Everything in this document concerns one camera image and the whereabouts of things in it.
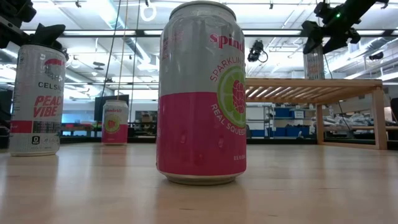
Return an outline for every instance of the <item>celsius can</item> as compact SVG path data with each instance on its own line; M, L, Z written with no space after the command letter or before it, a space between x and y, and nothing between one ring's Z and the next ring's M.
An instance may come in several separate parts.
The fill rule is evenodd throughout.
M122 100L107 100L102 118L102 143L106 145L127 144L129 107Z
M58 50L23 45L18 53L9 151L44 156L60 148L66 57Z
M244 35L234 12L193 1L161 37L157 168L173 182L231 182L246 170Z

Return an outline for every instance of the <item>pink label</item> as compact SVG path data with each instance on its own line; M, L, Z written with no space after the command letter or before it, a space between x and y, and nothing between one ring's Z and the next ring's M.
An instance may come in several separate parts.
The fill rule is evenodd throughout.
M102 128L102 143L127 143L128 126L126 124L119 124L117 131L107 131Z
M230 119L217 93L176 93L159 99L157 168L181 175L230 175L246 170L246 124Z

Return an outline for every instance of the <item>soda can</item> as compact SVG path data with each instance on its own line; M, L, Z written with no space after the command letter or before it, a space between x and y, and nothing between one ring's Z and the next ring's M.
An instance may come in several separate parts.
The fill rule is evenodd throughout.
M23 45L18 52L9 151L45 156L60 148L65 55L50 47Z
M102 119L102 143L105 145L127 144L129 107L122 100L107 100Z
M234 12L182 4L160 45L158 170L181 184L233 181L246 170L244 34Z

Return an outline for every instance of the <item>wooden shelf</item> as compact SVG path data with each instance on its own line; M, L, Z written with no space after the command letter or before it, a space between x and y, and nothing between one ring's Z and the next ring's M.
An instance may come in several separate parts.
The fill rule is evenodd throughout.
M313 103L317 105L317 120L323 121L322 105L337 103L355 96L372 94L374 135L376 145L324 142L323 122L317 122L317 141L320 145L387 149L384 98L381 80L306 80L247 78L246 102Z

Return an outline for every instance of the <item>ceiling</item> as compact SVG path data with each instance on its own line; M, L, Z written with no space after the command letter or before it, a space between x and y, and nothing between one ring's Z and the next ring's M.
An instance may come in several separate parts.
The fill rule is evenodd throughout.
M163 29L169 20L171 11L184 0L151 0L150 6L154 7L156 14L153 15L153 9L146 7L144 1L127 0L80 0L81 7L77 7L75 0L33 0L37 15L30 23L24 23L22 30L34 30L39 23L45 26L54 24L65 24L67 30L110 30L112 26L109 21L115 19L116 12L112 7L118 10L120 3L120 18L124 27L127 29L154 30ZM221 0L223 4L230 7L236 14L237 23L243 29L300 29L301 24L306 20L318 21L313 13L315 0L273 0L273 9L270 9L269 1L256 0ZM332 5L338 5L344 0L331 0ZM380 4L375 5L362 18L362 23L355 25L357 29L395 29L398 27L398 20L391 20L398 13L398 0L390 0L387 9L381 9ZM127 9L127 20L124 21ZM114 82L119 81L121 73L122 82L148 83L153 85L134 85L134 89L149 90L148 95L154 95L159 81L159 49L160 37L138 37L136 40L137 48L141 48L140 53L147 55L147 60L139 60L134 57L134 52L128 46L123 45L122 38L109 37L80 37L80 38L59 38L64 47L68 49L70 60L67 63L67 82L104 82L109 53L113 44L111 58L109 63L108 78ZM267 63L246 62L247 77L268 77L268 78L298 78L303 76L303 55L302 44L306 38L289 37L246 37L246 52L251 48L255 40L262 40L269 55ZM368 43L374 38L363 38L360 49L368 46ZM365 62L363 55L352 57L349 48L339 49L327 55L330 61L330 67L336 72L337 78L358 73L369 66L375 67L380 63L396 58L396 43L384 47L384 61ZM0 63L15 64L16 60L12 57L17 53L18 47L10 44L6 51L0 52ZM104 63L104 70L95 70L93 62ZM363 75L358 78L369 78ZM2 86L3 88L12 88L12 86ZM70 87L70 91L82 91L87 86L79 88ZM108 90L117 90L118 86L108 85ZM121 85L121 89L126 89L124 93L131 92L131 85ZM94 97L99 91L92 91L91 95L81 97Z

